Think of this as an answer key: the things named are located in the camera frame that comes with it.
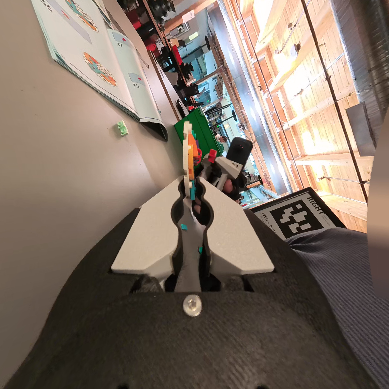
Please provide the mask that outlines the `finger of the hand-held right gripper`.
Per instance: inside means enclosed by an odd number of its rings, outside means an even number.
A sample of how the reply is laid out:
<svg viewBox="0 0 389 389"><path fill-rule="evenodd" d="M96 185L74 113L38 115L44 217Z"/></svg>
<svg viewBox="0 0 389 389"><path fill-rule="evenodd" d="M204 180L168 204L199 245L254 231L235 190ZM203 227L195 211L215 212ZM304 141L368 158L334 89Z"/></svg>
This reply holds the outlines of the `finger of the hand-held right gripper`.
<svg viewBox="0 0 389 389"><path fill-rule="evenodd" d="M217 170L214 165L215 155L208 153L202 160L201 178L207 182L217 182Z"/></svg>
<svg viewBox="0 0 389 389"><path fill-rule="evenodd" d="M227 159L224 156L217 157L215 159L215 164L221 170L221 176L217 184L215 184L215 187L224 187L228 179L234 180L240 174L240 164L230 159Z"/></svg>

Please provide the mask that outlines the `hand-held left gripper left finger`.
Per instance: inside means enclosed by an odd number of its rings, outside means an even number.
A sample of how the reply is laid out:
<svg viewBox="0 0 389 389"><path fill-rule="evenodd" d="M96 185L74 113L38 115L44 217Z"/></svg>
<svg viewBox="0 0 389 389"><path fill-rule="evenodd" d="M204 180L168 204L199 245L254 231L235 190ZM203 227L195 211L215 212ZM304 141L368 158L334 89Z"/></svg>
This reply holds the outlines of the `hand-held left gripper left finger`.
<svg viewBox="0 0 389 389"><path fill-rule="evenodd" d="M111 265L112 272L154 277L165 291L174 291L183 265L179 221L184 198L180 177L141 206Z"/></svg>

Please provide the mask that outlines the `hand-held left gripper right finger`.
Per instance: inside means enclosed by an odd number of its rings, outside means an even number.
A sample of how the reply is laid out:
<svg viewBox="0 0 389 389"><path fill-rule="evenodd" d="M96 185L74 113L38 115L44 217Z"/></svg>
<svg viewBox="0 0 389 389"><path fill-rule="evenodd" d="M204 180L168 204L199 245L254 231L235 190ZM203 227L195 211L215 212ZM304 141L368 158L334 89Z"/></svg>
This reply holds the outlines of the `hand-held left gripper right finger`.
<svg viewBox="0 0 389 389"><path fill-rule="evenodd" d="M197 179L200 222L205 226L199 259L202 291L216 291L233 277L275 270L244 209L204 178Z"/></svg>

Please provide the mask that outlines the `white lego model with coloured bricks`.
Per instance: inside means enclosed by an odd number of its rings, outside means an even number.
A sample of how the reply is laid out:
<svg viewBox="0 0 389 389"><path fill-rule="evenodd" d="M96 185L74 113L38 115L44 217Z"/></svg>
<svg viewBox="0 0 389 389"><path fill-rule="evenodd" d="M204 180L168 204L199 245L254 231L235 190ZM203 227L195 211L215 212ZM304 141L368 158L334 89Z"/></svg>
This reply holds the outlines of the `white lego model with coloured bricks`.
<svg viewBox="0 0 389 389"><path fill-rule="evenodd" d="M182 146L185 196L194 201L196 196L195 167L202 160L202 151L189 121L184 122Z"/></svg>

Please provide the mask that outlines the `stack of green storage bins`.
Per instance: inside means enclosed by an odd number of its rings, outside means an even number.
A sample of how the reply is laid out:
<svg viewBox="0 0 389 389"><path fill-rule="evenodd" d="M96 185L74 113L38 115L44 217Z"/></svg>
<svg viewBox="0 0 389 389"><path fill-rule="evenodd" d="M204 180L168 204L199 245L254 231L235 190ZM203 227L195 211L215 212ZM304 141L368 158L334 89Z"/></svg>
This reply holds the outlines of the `stack of green storage bins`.
<svg viewBox="0 0 389 389"><path fill-rule="evenodd" d="M192 124L192 131L196 135L196 140L198 141L199 148L201 149L203 156L209 153L211 149L217 151L217 156L222 155L223 151L221 146L217 142L213 131L209 126L208 119L201 107L195 108L184 119L181 119L179 122L174 124L175 130L181 142L184 139L183 128L186 121Z"/></svg>

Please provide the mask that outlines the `lego instruction booklet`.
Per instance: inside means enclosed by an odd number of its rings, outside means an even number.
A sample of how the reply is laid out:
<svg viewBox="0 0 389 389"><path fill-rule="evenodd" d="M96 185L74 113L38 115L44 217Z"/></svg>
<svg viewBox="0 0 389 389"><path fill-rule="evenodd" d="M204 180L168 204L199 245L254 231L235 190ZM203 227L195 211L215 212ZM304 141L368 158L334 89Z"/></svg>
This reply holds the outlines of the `lego instruction booklet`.
<svg viewBox="0 0 389 389"><path fill-rule="evenodd" d="M31 1L51 57L163 141L168 132L130 39L95 1Z"/></svg>

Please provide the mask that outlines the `black framed marker sign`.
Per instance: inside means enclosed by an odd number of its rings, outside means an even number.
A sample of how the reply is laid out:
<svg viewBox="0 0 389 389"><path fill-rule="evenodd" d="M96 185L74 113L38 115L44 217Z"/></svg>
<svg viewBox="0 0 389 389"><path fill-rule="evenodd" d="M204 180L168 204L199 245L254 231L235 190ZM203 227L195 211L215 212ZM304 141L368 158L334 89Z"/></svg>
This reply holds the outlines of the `black framed marker sign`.
<svg viewBox="0 0 389 389"><path fill-rule="evenodd" d="M266 202L251 211L281 239L330 228L346 228L311 187Z"/></svg>

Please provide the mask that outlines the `dark grey hanging panel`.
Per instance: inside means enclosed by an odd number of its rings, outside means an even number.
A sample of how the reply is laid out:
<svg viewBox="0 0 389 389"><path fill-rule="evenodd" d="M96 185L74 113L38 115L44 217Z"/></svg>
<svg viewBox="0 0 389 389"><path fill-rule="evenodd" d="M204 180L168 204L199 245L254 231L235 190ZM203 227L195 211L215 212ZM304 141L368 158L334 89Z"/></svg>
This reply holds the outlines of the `dark grey hanging panel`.
<svg viewBox="0 0 389 389"><path fill-rule="evenodd" d="M376 140L364 102L346 109L353 136L361 157L375 156Z"/></svg>

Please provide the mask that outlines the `silver ventilation duct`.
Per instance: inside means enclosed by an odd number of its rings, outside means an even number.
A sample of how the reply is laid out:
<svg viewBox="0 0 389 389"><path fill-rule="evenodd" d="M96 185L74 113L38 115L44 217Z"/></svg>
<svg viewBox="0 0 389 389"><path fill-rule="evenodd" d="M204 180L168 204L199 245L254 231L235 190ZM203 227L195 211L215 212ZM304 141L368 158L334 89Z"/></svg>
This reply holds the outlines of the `silver ventilation duct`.
<svg viewBox="0 0 389 389"><path fill-rule="evenodd" d="M359 102L379 138L389 101L389 11L384 0L333 0Z"/></svg>

